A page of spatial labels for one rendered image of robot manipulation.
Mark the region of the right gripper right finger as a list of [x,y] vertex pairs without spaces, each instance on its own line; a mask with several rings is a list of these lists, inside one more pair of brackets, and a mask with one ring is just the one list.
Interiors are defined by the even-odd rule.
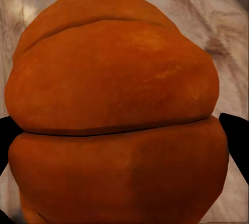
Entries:
[[249,121],[221,113],[219,121],[227,135],[229,153],[249,185]]

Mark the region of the pumpkin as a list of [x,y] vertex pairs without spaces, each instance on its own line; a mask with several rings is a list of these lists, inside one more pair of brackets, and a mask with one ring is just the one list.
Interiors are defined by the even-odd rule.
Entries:
[[210,54],[145,0],[58,0],[21,34],[5,87],[28,224],[198,224],[227,135]]

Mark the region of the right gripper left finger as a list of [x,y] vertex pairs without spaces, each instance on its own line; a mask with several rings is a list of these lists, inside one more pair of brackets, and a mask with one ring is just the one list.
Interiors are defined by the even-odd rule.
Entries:
[[0,119],[0,176],[8,164],[8,149],[24,130],[10,117]]

